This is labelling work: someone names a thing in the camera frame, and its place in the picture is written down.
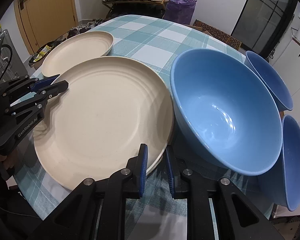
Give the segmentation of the person's left hand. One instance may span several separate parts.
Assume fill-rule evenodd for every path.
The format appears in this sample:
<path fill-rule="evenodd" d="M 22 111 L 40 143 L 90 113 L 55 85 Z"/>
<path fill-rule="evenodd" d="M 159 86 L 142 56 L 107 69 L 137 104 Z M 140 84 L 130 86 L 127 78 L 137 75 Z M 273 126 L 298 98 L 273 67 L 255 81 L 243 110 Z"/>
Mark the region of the person's left hand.
<path fill-rule="evenodd" d="M 0 175 L 5 181 L 11 177 L 7 170 L 13 168 L 15 161 L 14 153 L 9 154 L 8 156 L 0 155 Z"/>

